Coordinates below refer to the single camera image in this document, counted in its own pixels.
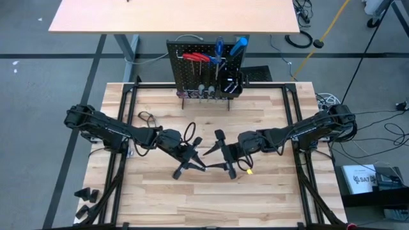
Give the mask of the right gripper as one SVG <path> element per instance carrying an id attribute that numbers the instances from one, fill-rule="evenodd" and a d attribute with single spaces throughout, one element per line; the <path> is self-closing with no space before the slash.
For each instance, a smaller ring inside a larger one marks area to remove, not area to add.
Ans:
<path id="1" fill-rule="evenodd" d="M 210 153 L 213 153 L 214 151 L 221 150 L 223 157 L 224 157 L 224 163 L 218 163 L 218 164 L 211 164 L 206 166 L 207 168 L 220 168 L 223 169 L 224 171 L 227 171 L 229 174 L 229 177 L 233 180 L 236 178 L 236 170 L 233 167 L 233 164 L 236 162 L 235 158 L 233 157 L 233 145 L 227 145 L 225 142 L 225 135 L 222 130 L 216 130 L 215 131 L 215 136 L 217 141 L 211 147 L 207 152 L 205 152 L 203 155 L 209 155 Z"/>

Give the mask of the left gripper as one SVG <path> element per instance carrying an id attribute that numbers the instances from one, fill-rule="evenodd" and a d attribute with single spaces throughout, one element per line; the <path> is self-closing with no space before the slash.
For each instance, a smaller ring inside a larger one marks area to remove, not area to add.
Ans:
<path id="1" fill-rule="evenodd" d="M 187 169 L 206 171 L 206 165 L 199 158 L 198 152 L 196 151 L 197 146 L 202 140 L 201 137 L 196 137 L 192 144 L 187 144 L 186 150 L 181 154 L 179 160 L 180 165 L 172 175 L 173 179 L 178 180 L 182 172 Z"/>

